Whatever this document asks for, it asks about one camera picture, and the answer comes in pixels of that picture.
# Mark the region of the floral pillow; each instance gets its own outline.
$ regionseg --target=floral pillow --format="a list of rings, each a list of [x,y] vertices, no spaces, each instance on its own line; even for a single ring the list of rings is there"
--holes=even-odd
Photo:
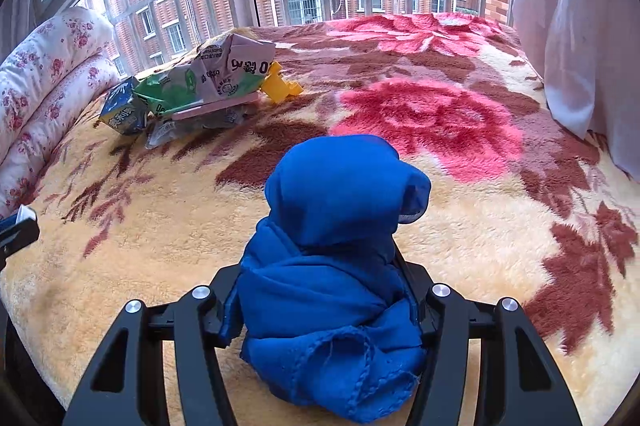
[[[73,7],[34,29],[0,65],[0,162],[60,80],[113,40],[98,13]]]
[[[37,108],[0,165],[0,217],[9,216],[84,108],[118,83],[116,66],[102,55],[81,63]]]

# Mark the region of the beige blanket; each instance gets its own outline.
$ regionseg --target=beige blanket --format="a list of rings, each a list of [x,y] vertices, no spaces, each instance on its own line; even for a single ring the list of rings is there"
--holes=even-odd
[[[9,260],[1,297],[62,403],[127,300],[173,301],[239,260],[287,149],[369,132],[433,182],[427,213],[396,235],[407,260],[467,298],[524,303],[584,426],[602,426],[640,369],[640,187],[602,137],[580,141],[552,120],[514,32],[444,14],[257,32],[278,43],[303,95],[153,151],[99,124],[97,100],[28,197],[42,234]],[[346,423],[272,396],[240,345],[218,353],[240,426]],[[472,345],[464,426],[478,352]],[[166,364],[172,424],[182,424],[171,352]],[[380,424],[403,425],[409,408]]]

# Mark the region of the silver screw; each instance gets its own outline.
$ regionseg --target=silver screw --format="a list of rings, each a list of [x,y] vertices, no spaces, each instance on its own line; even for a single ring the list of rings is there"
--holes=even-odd
[[[441,298],[444,298],[451,294],[451,289],[449,288],[449,286],[444,285],[443,283],[437,283],[431,290],[433,291],[434,295],[440,296]]]
[[[513,312],[518,308],[518,302],[516,302],[516,300],[514,300],[513,298],[505,298],[504,300],[502,300],[502,308],[506,311]]]
[[[196,298],[196,300],[204,300],[209,294],[211,294],[211,289],[206,285],[199,285],[191,291],[191,296]]]
[[[126,310],[129,314],[135,314],[140,309],[142,309],[142,302],[140,300],[131,300],[124,307],[124,310]]]

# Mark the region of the blue cloth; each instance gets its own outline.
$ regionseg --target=blue cloth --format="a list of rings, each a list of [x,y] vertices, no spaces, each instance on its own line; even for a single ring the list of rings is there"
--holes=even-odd
[[[241,357],[274,395],[365,423],[412,394],[426,352],[392,234],[423,215],[430,189],[371,135],[318,137],[282,158],[235,289]]]

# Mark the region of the wet wipes package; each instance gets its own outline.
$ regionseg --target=wet wipes package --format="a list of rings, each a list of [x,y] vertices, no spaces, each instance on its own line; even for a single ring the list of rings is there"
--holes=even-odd
[[[134,89],[156,116],[246,96],[260,88],[275,44],[237,33],[207,40],[179,60],[138,75]]]
[[[123,135],[142,132],[146,127],[148,109],[134,96],[138,85],[134,77],[127,78],[107,94],[98,119]]]

